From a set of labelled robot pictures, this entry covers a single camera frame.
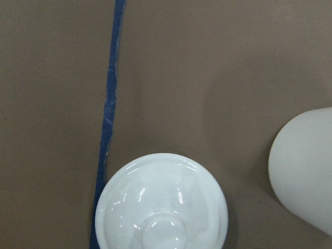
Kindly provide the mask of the white enamel mug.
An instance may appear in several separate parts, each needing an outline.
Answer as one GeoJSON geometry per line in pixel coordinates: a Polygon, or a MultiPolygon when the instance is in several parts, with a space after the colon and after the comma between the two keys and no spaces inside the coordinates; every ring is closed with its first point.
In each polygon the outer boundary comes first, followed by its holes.
{"type": "Polygon", "coordinates": [[[304,112],[273,141],[268,159],[272,189],[292,214],[331,235],[331,108],[304,112]]]}

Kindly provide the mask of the white mug lid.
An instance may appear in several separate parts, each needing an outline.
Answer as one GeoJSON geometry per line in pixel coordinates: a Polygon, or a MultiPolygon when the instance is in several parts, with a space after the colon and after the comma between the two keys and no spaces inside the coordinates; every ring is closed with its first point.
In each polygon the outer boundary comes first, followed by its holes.
{"type": "Polygon", "coordinates": [[[95,214],[100,248],[222,248],[225,196],[194,160],[157,153],[137,158],[105,185],[95,214]]]}

